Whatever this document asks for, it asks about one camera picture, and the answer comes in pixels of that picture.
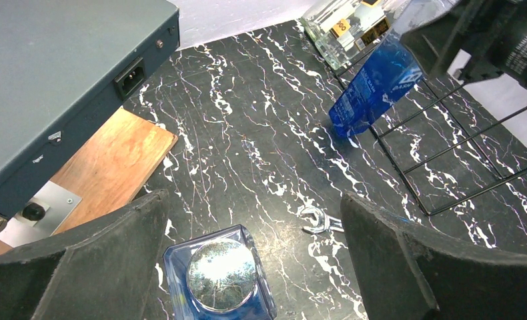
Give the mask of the blue square bottle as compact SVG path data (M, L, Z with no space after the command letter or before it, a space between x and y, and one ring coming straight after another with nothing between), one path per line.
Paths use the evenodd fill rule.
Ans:
M163 254L176 319L275 319L277 306L253 237L234 225Z
M402 36L451 10L456 1L409 1L348 87L329 110L334 133L352 137L368 129L425 75Z

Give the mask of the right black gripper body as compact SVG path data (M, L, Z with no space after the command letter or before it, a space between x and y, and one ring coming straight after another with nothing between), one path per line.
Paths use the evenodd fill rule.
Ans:
M414 14L400 43L429 78L447 73L464 51L459 80L508 75L527 89L527 1L455 1L443 13Z

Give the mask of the clear square labelled bottle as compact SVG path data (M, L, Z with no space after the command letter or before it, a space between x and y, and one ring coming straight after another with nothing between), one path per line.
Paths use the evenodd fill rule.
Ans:
M318 1L300 18L333 70L349 67L379 43L408 5L404 0Z

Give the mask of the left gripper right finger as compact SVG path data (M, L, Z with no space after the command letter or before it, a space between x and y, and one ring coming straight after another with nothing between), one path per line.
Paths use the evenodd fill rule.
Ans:
M353 193L340 214L370 319L527 319L527 255L453 238Z

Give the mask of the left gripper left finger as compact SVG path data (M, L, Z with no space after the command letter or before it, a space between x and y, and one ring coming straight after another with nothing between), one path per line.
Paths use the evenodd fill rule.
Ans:
M0 319L140 319L169 192L0 255Z

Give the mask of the black wire wine rack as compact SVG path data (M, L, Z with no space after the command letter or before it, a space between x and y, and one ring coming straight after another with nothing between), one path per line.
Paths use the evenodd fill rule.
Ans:
M527 176L527 166L513 172L500 169L498 166L499 157L492 155L485 146L485 141L489 138L492 131L502 128L509 120L527 112L527 105L499 120L490 122L487 127L468 129L457 118L457 114L462 110L475 112L476 108L470 105L462 107L453 103L455 98L461 98L464 92L462 85L449 90L447 93L437 93L434 91L434 86L429 81L423 79L414 86L412 92L422 94L428 102L425 105L414 105L408 110L409 115L407 117L388 124L386 129L379 128L373 124L368 127L367 131L374 136L376 142L380 145L385 156L389 159L399 178L402 180L402 183L412 195L415 204L425 216L431 217L452 210L462 204L469 203L474 198L485 193ZM412 141L419 144L422 140L422 132L415 131L413 125L418 121L419 117L423 117L425 119L423 126L434 128L437 121L429 117L429 113L434 112L439 112L443 120L451 126L453 138L441 138L443 146L427 156L419 153L417 146L413 146L411 148L414 154L413 160L409 167L405 167L400 161L398 154L392 151L387 138L404 137L406 133L411 133L413 134ZM460 151L467 152L473 156L479 166L483 167L486 174L493 179L492 182L486 185L477 185L467 191L455 191L451 183L443 183L442 190L444 193L438 197L439 202L437 204L425 203L424 200L428 198L429 194L420 189L419 184L412 179L412 175L414 173L420 173L423 169L429 170L430 166L434 163L449 163L452 160L452 155Z

